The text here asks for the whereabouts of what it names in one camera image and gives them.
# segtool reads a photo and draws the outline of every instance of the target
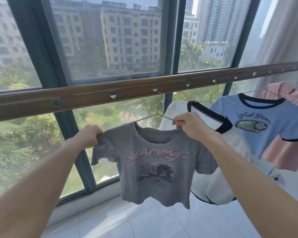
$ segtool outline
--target floor tile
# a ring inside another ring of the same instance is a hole
[[[216,205],[211,205],[198,200],[192,193],[190,195],[190,209],[188,210],[181,203],[172,206],[175,214],[178,216],[183,227],[186,228],[194,221],[198,220],[210,210],[216,208]]]
[[[79,238],[78,216],[72,216],[46,228],[41,238]]]
[[[132,219],[133,217],[145,212],[146,210],[149,210],[150,208],[158,204],[160,204],[159,201],[157,201],[152,197],[149,197],[140,205],[136,205],[134,203],[128,203],[125,207],[126,207],[129,219]]]
[[[97,238],[134,238],[130,222],[127,221]]]
[[[189,225],[186,231],[190,238],[243,238],[218,208]]]
[[[260,235],[246,216],[238,201],[233,201],[227,205],[219,205],[218,208],[244,237],[260,238]]]
[[[157,205],[130,219],[135,238],[171,238],[183,229],[171,207]]]
[[[182,231],[180,231],[178,234],[176,234],[175,236],[172,236],[172,238],[190,238],[186,232],[185,229],[183,229]]]
[[[119,196],[79,213],[81,237],[98,237],[128,221],[125,204]]]

